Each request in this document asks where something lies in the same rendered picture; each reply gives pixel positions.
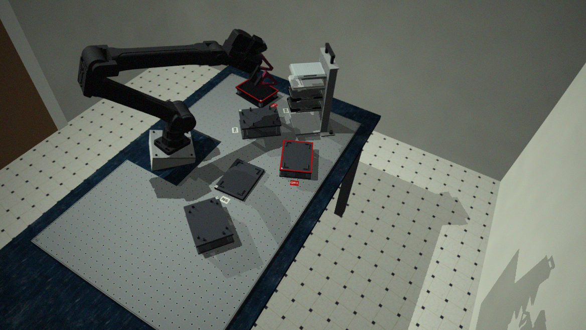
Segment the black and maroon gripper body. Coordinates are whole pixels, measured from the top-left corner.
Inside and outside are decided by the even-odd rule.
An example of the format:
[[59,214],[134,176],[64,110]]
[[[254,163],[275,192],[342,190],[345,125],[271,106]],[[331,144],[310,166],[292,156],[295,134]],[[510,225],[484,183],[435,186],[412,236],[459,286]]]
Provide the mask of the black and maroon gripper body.
[[261,68],[259,67],[262,64],[261,54],[259,53],[258,55],[256,55],[256,58],[258,61],[258,65],[254,69],[254,71],[241,66],[243,64],[244,54],[243,54],[243,58],[241,60],[240,65],[237,67],[237,69],[248,73],[248,77],[249,77],[250,81],[253,82],[255,86],[257,86],[259,84],[259,82],[261,81],[261,79],[263,77],[262,74],[260,74],[259,77],[257,77],[257,74],[256,74],[257,72],[259,73],[259,71],[261,70]]

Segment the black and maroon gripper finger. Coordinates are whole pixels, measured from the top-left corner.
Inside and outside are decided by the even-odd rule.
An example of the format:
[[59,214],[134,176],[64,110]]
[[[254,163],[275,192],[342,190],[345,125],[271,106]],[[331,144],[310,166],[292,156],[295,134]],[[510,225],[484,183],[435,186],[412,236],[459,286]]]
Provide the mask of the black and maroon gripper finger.
[[[263,76],[263,77],[262,77],[261,81],[259,82],[259,84],[258,84],[256,87],[262,87],[262,86],[271,86],[271,85],[276,85],[276,84],[278,83],[278,81],[276,81],[276,80],[275,80],[275,78],[273,78],[273,77],[271,76],[271,74],[269,74],[269,73],[268,73],[268,71],[266,71],[266,70],[263,72],[262,76]],[[273,83],[269,83],[269,82],[263,82],[263,80],[264,80],[266,77],[270,78],[270,80],[272,80],[272,81],[273,81]]]
[[270,65],[270,63],[269,63],[269,62],[266,60],[266,58],[265,58],[265,57],[262,55],[262,53],[260,53],[260,54],[261,54],[261,58],[262,58],[262,60],[263,60],[263,61],[264,61],[264,62],[265,62],[265,63],[266,63],[268,66],[269,66],[269,68],[267,68],[267,67],[262,67],[262,66],[259,66],[259,67],[261,68],[261,70],[272,71],[272,70],[273,70],[273,67],[272,67],[272,66]]

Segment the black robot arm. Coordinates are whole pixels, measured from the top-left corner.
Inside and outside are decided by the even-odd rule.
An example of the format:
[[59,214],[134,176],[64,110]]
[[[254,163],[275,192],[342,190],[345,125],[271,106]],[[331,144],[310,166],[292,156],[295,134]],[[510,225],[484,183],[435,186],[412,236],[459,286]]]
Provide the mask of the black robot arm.
[[223,46],[216,41],[142,48],[87,46],[80,56],[77,81],[83,96],[104,98],[166,121],[163,136],[154,140],[154,145],[166,155],[172,155],[190,144],[191,140],[184,133],[196,126],[196,120],[185,103],[163,101],[107,77],[118,76],[119,71],[125,70],[181,65],[230,65],[237,68],[243,54],[241,66],[254,71],[258,65],[256,55],[266,49],[262,38],[241,29],[233,29]]

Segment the grey shelf rack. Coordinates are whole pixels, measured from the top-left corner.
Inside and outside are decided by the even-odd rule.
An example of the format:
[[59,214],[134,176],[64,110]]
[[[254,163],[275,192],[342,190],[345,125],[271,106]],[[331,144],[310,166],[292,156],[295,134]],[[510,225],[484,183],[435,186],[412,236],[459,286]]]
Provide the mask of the grey shelf rack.
[[289,113],[290,120],[295,132],[295,135],[307,135],[312,133],[327,132],[329,115],[331,112],[334,88],[336,83],[336,74],[338,70],[330,70],[327,61],[320,50],[320,61],[327,76],[321,77],[306,77],[299,80],[322,79],[324,88],[306,88],[301,91],[315,91],[320,90],[323,96],[322,99],[301,100],[297,103],[319,101],[321,109],[318,110],[302,110],[296,113]]

